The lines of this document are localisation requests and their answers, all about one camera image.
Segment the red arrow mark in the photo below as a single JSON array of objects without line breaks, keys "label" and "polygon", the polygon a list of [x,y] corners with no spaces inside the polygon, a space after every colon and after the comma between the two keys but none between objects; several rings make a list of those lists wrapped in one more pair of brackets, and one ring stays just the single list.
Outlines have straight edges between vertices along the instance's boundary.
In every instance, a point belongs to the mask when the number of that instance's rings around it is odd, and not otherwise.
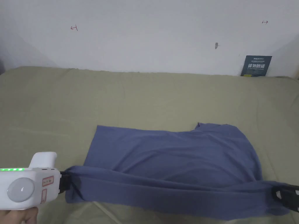
[{"label": "red arrow mark", "polygon": [[77,29],[77,25],[75,27],[71,26],[71,30],[73,30],[74,28],[76,28],[76,30],[78,31]]}]

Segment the circular button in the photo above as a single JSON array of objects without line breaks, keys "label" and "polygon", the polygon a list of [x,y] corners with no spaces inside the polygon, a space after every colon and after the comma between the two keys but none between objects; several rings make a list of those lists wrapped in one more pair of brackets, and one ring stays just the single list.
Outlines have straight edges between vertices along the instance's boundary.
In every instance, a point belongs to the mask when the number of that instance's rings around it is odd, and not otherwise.
[{"label": "circular button", "polygon": [[34,192],[34,183],[31,179],[21,177],[12,182],[8,189],[7,195],[14,202],[26,201]]}]

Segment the white wall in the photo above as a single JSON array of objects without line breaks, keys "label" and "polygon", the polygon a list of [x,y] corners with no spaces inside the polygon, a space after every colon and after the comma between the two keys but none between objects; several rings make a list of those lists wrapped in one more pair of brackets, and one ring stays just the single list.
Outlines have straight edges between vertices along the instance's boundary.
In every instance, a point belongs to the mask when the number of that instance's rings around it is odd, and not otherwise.
[{"label": "white wall", "polygon": [[298,0],[3,0],[0,60],[237,76],[246,55],[272,55],[268,75],[294,77],[298,22]]}]

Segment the finger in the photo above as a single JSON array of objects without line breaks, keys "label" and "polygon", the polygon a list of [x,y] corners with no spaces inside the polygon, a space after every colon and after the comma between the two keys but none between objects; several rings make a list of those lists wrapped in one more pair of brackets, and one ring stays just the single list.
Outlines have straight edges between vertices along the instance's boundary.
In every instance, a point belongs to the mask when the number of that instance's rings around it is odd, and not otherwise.
[{"label": "finger", "polygon": [[10,211],[6,216],[3,217],[0,224],[21,224],[21,222],[24,220],[26,215],[26,211],[17,211],[12,210]]},{"label": "finger", "polygon": [[25,221],[28,224],[36,224],[37,213],[37,208],[30,208],[20,211],[13,210],[3,217],[0,224],[21,224],[22,221]]},{"label": "finger", "polygon": [[6,216],[9,212],[10,210],[0,210],[0,218]]},{"label": "finger", "polygon": [[38,208],[30,208],[25,216],[26,224],[37,224]]}]

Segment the green led light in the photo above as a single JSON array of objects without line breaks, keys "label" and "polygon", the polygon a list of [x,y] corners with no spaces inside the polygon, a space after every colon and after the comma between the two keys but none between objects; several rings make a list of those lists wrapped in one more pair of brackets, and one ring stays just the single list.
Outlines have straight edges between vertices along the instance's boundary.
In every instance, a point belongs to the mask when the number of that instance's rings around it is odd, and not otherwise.
[{"label": "green led light", "polygon": [[0,171],[23,171],[25,168],[0,168]]}]

